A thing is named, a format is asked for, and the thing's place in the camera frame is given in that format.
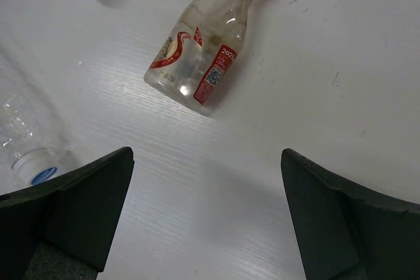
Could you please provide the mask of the red cap labelled bottle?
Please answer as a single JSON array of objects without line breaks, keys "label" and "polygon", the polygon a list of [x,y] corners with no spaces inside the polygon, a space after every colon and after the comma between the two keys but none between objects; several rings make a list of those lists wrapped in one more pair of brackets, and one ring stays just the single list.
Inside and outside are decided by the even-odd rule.
[{"label": "red cap labelled bottle", "polygon": [[144,75],[144,82],[200,111],[243,47],[253,0],[193,0]]}]

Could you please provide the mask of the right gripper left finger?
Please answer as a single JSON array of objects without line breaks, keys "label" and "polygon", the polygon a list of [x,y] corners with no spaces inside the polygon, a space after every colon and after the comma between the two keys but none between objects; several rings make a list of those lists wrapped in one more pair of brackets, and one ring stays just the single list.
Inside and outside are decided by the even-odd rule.
[{"label": "right gripper left finger", "polygon": [[2,279],[96,279],[134,169],[130,147],[1,196]]}]

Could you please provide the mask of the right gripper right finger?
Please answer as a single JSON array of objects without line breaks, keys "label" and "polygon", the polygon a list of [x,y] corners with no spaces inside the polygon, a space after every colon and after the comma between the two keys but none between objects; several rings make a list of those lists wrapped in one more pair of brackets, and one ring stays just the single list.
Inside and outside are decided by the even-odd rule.
[{"label": "right gripper right finger", "polygon": [[418,279],[419,205],[376,192],[292,149],[282,179],[307,279]]}]

